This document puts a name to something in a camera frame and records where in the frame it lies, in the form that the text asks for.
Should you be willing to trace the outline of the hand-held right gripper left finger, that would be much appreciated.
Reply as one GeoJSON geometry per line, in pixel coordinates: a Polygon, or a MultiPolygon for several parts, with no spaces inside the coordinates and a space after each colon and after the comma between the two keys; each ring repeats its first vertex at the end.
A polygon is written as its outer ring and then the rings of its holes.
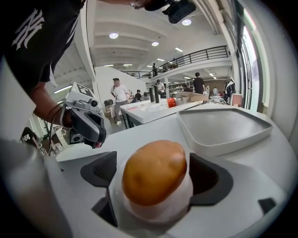
{"type": "Polygon", "coordinates": [[[94,187],[105,189],[105,196],[93,207],[92,211],[113,227],[118,222],[109,192],[110,183],[117,171],[117,152],[101,153],[99,158],[81,168],[81,177],[94,187]]]}

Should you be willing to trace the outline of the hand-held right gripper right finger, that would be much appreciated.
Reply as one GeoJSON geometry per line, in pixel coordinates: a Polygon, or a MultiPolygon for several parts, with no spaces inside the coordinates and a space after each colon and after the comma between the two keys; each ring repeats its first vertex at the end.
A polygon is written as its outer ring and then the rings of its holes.
{"type": "Polygon", "coordinates": [[[189,175],[193,184],[190,206],[214,206],[233,188],[233,177],[228,170],[195,153],[190,153],[189,175]]]}

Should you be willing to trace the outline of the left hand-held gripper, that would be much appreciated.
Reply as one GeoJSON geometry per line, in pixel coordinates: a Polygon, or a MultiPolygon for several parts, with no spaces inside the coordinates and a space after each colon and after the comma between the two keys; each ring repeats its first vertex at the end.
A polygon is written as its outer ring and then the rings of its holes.
{"type": "Polygon", "coordinates": [[[105,142],[105,117],[98,107],[92,91],[73,83],[67,93],[61,111],[61,124],[66,130],[68,144],[84,143],[92,149],[100,148],[105,142]]]}

